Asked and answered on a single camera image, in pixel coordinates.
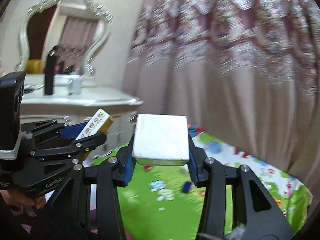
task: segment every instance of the yellow object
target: yellow object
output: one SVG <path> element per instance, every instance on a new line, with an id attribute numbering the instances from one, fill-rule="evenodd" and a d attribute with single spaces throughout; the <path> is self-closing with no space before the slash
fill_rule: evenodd
<path id="1" fill-rule="evenodd" d="M 44 61 L 41 59 L 29 59 L 25 70 L 28 74 L 42 74 L 44 70 Z"/>
<path id="2" fill-rule="evenodd" d="M 86 124 L 86 126 L 79 133 L 76 140 L 81 138 L 94 135 L 97 132 L 106 133 L 108 128 L 113 124 L 113 118 L 107 112 L 99 109 L 94 116 L 90 119 L 90 121 Z M 90 152 L 84 154 L 83 160 L 85 160 Z"/>

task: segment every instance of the vanity mirror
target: vanity mirror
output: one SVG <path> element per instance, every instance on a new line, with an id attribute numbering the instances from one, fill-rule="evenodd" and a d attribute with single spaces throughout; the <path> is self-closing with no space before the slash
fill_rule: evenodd
<path id="1" fill-rule="evenodd" d="M 21 24 L 21 61 L 15 70 L 43 73 L 54 51 L 56 78 L 93 77 L 91 60 L 106 42 L 111 21 L 111 13 L 94 0 L 39 1 Z"/>

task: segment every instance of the blue object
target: blue object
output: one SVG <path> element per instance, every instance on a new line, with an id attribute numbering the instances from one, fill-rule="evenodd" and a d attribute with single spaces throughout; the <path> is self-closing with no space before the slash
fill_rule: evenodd
<path id="1" fill-rule="evenodd" d="M 220 143 L 216 142 L 216 141 L 212 141 L 209 143 L 208 148 L 210 151 L 212 151 L 212 153 L 214 154 L 219 154 L 222 152 L 222 146 Z"/>
<path id="2" fill-rule="evenodd" d="M 124 168 L 124 180 L 123 183 L 124 185 L 128 185 L 129 182 L 132 180 L 134 168 L 136 166 L 135 160 L 132 160 L 132 155 L 129 156 L 127 163 L 125 164 Z"/>
<path id="3" fill-rule="evenodd" d="M 188 169 L 189 169 L 190 177 L 191 177 L 191 180 L 197 185 L 197 183 L 199 182 L 198 170 L 196 166 L 196 161 L 193 158 L 190 148 L 189 148 L 189 158 L 190 158 L 190 161 L 188 162 Z"/>
<path id="4" fill-rule="evenodd" d="M 259 159 L 258 159 L 258 158 L 256 158 L 256 157 L 251 156 L 251 158 L 252 158 L 255 162 L 259 163 L 262 167 L 266 167 L 266 166 L 268 166 L 268 164 L 267 164 L 267 163 L 265 163 L 265 162 L 263 162 L 263 161 L 259 160 Z"/>
<path id="5" fill-rule="evenodd" d="M 291 175 L 289 175 L 289 179 L 290 179 L 290 181 L 295 181 L 296 180 L 296 178 L 291 176 Z"/>
<path id="6" fill-rule="evenodd" d="M 185 182 L 185 183 L 183 184 L 183 186 L 182 186 L 181 191 L 182 191 L 183 193 L 188 194 L 188 193 L 189 193 L 189 190 L 191 189 L 191 185 L 192 185 L 192 184 L 191 184 L 190 181 Z"/>
<path id="7" fill-rule="evenodd" d="M 67 126 L 64 128 L 63 132 L 60 133 L 60 136 L 65 139 L 77 138 L 86 124 L 87 122 Z"/>
<path id="8" fill-rule="evenodd" d="M 198 134 L 196 133 L 196 130 L 199 129 L 199 126 L 196 126 L 196 125 L 192 125 L 192 127 L 190 127 L 188 129 L 188 133 L 190 134 L 191 137 L 195 137 L 197 136 Z"/>

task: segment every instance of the black bottle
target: black bottle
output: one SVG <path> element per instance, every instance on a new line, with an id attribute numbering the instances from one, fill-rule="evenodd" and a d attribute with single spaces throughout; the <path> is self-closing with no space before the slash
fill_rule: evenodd
<path id="1" fill-rule="evenodd" d="M 47 56 L 47 63 L 44 69 L 44 94 L 53 95 L 53 78 L 54 78 L 54 67 L 57 62 L 57 50 L 55 47 L 49 51 Z"/>

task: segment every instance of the colorful bedspread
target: colorful bedspread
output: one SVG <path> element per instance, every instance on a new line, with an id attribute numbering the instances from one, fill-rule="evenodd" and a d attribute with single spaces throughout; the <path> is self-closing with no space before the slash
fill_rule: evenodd
<path id="1" fill-rule="evenodd" d="M 239 167 L 247 164 L 255 172 L 283 211 L 294 232 L 304 224 L 311 195 L 296 178 L 258 160 L 205 133 L 201 128 L 189 127 L 196 146 L 205 150 L 224 165 Z M 94 164 L 104 159 L 97 159 Z M 196 236 L 204 188 L 192 187 L 188 194 L 181 191 L 190 181 L 187 167 L 142 166 L 137 164 L 131 183 L 119 188 L 124 226 L 135 240 L 187 240 Z M 231 187 L 226 188 L 226 223 L 228 233 L 232 223 Z M 95 209 L 95 190 L 92 206 Z"/>

